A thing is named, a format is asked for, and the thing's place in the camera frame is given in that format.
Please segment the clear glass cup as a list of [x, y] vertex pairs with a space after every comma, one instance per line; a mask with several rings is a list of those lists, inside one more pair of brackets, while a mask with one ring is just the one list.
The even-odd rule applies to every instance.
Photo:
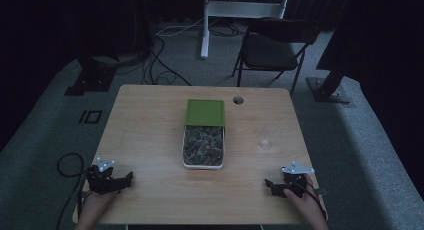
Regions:
[[259, 141], [259, 146], [264, 150], [269, 150], [280, 136], [281, 129], [277, 124], [265, 124], [262, 128], [262, 135]]

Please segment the black stand base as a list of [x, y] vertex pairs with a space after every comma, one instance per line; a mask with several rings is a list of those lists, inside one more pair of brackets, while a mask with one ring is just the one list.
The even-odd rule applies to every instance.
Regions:
[[99, 64], [91, 56], [77, 59], [81, 66], [74, 84], [67, 88], [65, 96], [83, 96], [86, 92], [108, 92], [114, 79], [116, 68]]

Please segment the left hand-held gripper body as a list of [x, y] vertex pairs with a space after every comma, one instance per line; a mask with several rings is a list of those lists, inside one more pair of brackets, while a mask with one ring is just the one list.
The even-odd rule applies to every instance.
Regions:
[[96, 163], [88, 169], [86, 179], [92, 192], [103, 195], [116, 191], [112, 178], [114, 164], [114, 160], [104, 160], [98, 157]]

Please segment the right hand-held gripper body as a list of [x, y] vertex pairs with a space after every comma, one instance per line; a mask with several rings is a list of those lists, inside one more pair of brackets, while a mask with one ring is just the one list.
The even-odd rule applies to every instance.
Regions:
[[283, 180], [288, 189], [290, 189], [299, 198], [306, 192], [307, 180], [305, 174], [312, 174], [315, 169], [293, 161], [287, 166], [281, 168]]

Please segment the white tray of dried leaves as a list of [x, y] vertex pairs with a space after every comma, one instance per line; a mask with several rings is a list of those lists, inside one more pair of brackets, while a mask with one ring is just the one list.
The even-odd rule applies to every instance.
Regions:
[[190, 169], [220, 169], [224, 163], [225, 128], [186, 126], [182, 144], [183, 165]]

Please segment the person's right hand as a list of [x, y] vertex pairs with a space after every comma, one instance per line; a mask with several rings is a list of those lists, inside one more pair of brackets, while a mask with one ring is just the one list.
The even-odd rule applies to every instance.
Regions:
[[299, 198], [290, 189], [285, 189], [284, 193], [307, 224], [310, 219], [324, 219], [326, 221], [319, 204], [315, 201], [317, 195], [313, 192], [313, 182], [308, 175], [305, 175], [305, 178], [308, 182], [307, 190], [310, 194], [305, 193], [302, 198]]

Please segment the white metal stand frame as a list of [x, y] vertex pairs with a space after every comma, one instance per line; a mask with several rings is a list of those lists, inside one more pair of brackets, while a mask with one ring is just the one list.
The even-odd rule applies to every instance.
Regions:
[[234, 2], [204, 0], [203, 31], [200, 58], [207, 59], [209, 55], [209, 18], [263, 18], [274, 17], [282, 19], [285, 15], [288, 0], [280, 3]]

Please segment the person's left hand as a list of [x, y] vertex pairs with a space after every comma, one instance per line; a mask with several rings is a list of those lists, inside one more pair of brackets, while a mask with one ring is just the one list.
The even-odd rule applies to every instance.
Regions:
[[84, 200], [79, 221], [98, 222], [116, 195], [116, 192], [106, 193], [103, 195], [91, 193]]

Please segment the black stand with base plate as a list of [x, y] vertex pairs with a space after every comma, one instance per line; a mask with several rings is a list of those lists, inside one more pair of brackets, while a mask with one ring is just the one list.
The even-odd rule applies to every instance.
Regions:
[[341, 88], [341, 81], [346, 74], [349, 51], [345, 49], [345, 37], [335, 31], [324, 50], [317, 68], [329, 70], [326, 78], [308, 77], [309, 89], [316, 102], [349, 104], [351, 100]]

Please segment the green box sleeve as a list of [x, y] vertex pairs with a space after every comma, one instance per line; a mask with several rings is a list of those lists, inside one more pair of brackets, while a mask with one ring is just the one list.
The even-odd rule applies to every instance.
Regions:
[[222, 100], [188, 99], [185, 124], [187, 126], [224, 127], [224, 102]]

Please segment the black folding chair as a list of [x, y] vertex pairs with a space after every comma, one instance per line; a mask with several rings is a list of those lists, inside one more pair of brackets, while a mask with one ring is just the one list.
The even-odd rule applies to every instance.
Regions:
[[243, 36], [231, 76], [238, 73], [237, 86], [240, 86], [244, 71], [278, 72], [276, 79], [294, 71], [290, 89], [293, 95], [306, 49], [316, 42], [320, 32], [319, 25], [310, 20], [255, 19]]

